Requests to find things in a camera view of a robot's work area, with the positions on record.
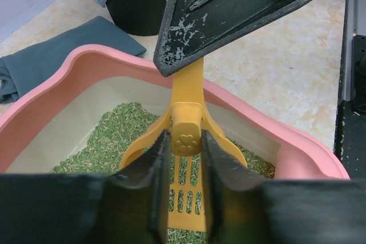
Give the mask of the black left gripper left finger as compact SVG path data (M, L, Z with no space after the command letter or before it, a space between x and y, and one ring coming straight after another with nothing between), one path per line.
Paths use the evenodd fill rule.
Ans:
M165 243L170 134L113 175L2 174L2 243Z

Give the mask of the pink litter box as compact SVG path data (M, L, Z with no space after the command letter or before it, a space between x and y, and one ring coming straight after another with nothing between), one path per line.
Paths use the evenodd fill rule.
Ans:
M172 78L151 61L101 46L73 50L47 81L1 116L1 172L41 173L82 148L107 111L138 102L161 115ZM276 167L277 178L348 178L333 152L229 91L204 81L204 97L225 135Z

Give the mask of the yellow plastic litter scoop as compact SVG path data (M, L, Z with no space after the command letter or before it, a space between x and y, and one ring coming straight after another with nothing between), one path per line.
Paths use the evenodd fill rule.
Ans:
M242 151L227 137L209 114L204 99L204 59L187 65L173 74L172 93L168 107L147 132L136 139L124 152L120 168L137 159L145 147L151 145L163 129L171 131L171 152L175 155L174 177L170 188L174 191L174 206L181 201L188 205L188 194L193 195L192 212L174 208L168 214L168 226L174 229L205 231L205 206L196 206L198 198L203 199L202 175L196 185L192 185L191 173L193 157L201 151L201 131L209 130L219 145L228 149L241 164L246 165Z

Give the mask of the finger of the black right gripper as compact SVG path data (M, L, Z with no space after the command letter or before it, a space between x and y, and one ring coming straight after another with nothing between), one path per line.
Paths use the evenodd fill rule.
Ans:
M312 0L167 0L153 61L168 77Z

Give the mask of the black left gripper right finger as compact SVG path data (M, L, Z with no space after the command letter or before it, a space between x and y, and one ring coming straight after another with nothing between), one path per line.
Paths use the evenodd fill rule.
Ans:
M202 132L209 243L364 243L364 180L273 180Z

